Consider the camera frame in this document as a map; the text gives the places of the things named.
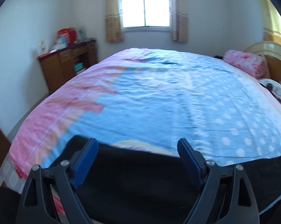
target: cream headboard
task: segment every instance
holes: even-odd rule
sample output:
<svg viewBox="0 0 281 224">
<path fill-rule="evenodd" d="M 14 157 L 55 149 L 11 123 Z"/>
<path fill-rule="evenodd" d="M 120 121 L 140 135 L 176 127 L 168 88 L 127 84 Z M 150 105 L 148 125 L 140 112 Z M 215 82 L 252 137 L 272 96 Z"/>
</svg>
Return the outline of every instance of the cream headboard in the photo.
<svg viewBox="0 0 281 224">
<path fill-rule="evenodd" d="M 270 78 L 281 84 L 281 45 L 275 42 L 262 41 L 248 47 L 245 52 L 265 56 Z"/>
</svg>

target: wrinkled sheet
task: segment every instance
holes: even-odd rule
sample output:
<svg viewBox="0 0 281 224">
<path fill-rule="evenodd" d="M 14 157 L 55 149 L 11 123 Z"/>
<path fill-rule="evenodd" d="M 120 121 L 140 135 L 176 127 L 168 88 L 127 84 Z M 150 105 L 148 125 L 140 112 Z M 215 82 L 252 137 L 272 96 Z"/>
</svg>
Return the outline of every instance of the wrinkled sheet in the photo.
<svg viewBox="0 0 281 224">
<path fill-rule="evenodd" d="M 10 148 L 18 174 L 49 167 L 77 134 L 142 141 L 173 155 L 185 137 L 225 166 L 281 155 L 281 105 L 222 60 L 128 49 L 67 82 L 26 118 Z"/>
</svg>

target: blue clamp pad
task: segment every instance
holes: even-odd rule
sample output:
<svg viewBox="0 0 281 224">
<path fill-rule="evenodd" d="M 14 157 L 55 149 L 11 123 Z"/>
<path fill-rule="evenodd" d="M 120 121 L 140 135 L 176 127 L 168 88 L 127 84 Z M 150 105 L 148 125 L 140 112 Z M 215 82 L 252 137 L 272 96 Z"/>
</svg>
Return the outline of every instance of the blue clamp pad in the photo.
<svg viewBox="0 0 281 224">
<path fill-rule="evenodd" d="M 203 186 L 206 183 L 206 160 L 195 151 L 185 138 L 178 141 L 177 150 L 192 184 Z"/>
<path fill-rule="evenodd" d="M 71 185 L 76 189 L 83 184 L 98 153 L 98 141 L 94 138 L 88 140 L 85 146 L 76 152 L 70 160 Z"/>
</svg>

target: pillow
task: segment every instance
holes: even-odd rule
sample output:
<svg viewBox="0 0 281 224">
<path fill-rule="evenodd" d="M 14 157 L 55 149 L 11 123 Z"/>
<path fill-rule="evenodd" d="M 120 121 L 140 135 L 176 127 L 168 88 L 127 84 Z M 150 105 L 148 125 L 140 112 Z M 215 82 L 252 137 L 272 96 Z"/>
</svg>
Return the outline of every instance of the pillow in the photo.
<svg viewBox="0 0 281 224">
<path fill-rule="evenodd" d="M 281 103 L 281 85 L 271 79 L 261 79 L 259 83 L 267 88 L 272 95 Z"/>
<path fill-rule="evenodd" d="M 269 70 L 265 57 L 251 53 L 229 50 L 224 55 L 224 61 L 257 79 Z"/>
</svg>

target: beige curtain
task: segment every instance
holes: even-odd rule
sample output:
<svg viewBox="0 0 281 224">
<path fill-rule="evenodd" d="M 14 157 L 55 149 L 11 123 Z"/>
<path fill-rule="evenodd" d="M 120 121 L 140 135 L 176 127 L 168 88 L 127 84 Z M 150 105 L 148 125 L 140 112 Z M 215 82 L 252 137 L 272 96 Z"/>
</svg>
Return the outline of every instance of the beige curtain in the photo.
<svg viewBox="0 0 281 224">
<path fill-rule="evenodd" d="M 105 0 L 105 41 L 124 41 L 118 0 Z"/>
<path fill-rule="evenodd" d="M 188 16 L 185 0 L 171 0 L 172 40 L 188 42 Z"/>
<path fill-rule="evenodd" d="M 270 0 L 260 0 L 264 20 L 264 41 L 281 44 L 281 16 Z"/>
</svg>

